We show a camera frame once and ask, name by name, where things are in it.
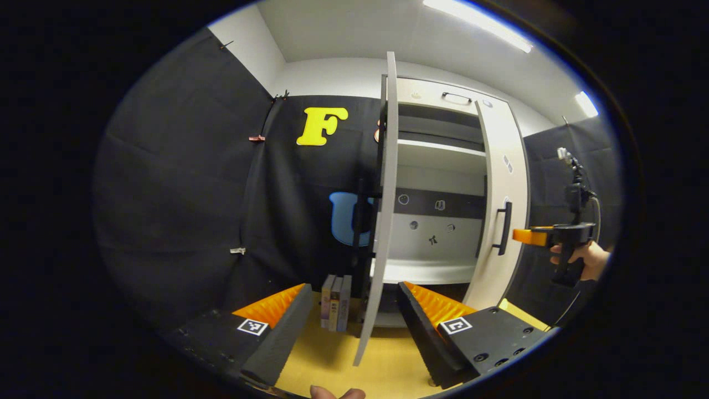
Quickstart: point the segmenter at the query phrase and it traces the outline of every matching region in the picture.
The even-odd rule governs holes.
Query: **hand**
[[[561,253],[562,246],[553,246],[551,251],[553,253]],[[604,251],[595,241],[589,241],[587,245],[580,246],[576,248],[574,254],[571,255],[569,263],[573,263],[578,258],[584,259],[584,270],[581,272],[581,281],[585,280],[596,280],[601,276],[606,263],[608,262],[608,257],[610,252]],[[559,257],[552,256],[550,261],[554,265],[559,264]]]
[[[347,391],[340,399],[364,399],[365,394],[361,389],[352,388]],[[321,386],[311,385],[312,399],[337,399],[329,390]]]

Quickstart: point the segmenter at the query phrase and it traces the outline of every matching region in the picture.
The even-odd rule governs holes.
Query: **cabinet shelf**
[[[481,151],[414,140],[398,140],[397,144],[402,166],[466,174],[482,174],[487,169],[486,155]]]
[[[397,284],[401,281],[419,285],[470,283],[476,262],[476,258],[473,258],[471,263],[388,259],[384,270],[384,283]],[[372,259],[369,275],[374,276],[374,259]]]

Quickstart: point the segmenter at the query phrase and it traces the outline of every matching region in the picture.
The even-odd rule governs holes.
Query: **ceiling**
[[[423,0],[264,0],[258,8],[287,62],[396,59],[450,71],[516,97],[563,124],[584,116],[570,70],[535,43],[530,53]]]

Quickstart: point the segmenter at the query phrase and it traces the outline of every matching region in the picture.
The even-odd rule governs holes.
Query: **white wall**
[[[288,62],[272,87],[276,93],[283,93],[288,89],[293,96],[320,94],[378,99],[381,97],[381,75],[385,73],[386,60],[374,58],[326,58]],[[476,80],[409,62],[397,62],[396,73],[458,84],[504,99],[510,104],[523,136],[554,127],[549,119],[520,100]]]
[[[274,83],[286,59],[256,4],[238,9],[208,27],[222,44],[234,40],[226,48],[272,96],[279,93],[278,89],[274,89]]]

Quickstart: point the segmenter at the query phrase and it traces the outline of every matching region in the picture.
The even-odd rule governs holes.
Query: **cabinet door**
[[[372,335],[376,314],[379,311],[381,293],[384,289],[384,269],[386,259],[389,257],[389,239],[391,238],[391,225],[393,221],[394,200],[396,196],[396,166],[398,149],[398,102],[396,101],[396,61],[394,53],[386,53],[387,78],[386,78],[386,124],[384,129],[384,156],[382,159],[382,193],[381,208],[376,218],[374,241],[376,257],[374,260],[374,276],[369,287],[367,309],[364,313],[364,323],[359,336],[357,354],[354,356],[354,365],[358,366],[364,355],[369,337]]]
[[[512,230],[525,228],[529,198],[524,144],[509,105],[487,97],[475,101],[475,107],[487,154],[487,207],[480,254],[464,303],[485,309],[499,304],[512,280],[522,248],[512,240]],[[512,204],[510,211],[500,212],[507,202]]]

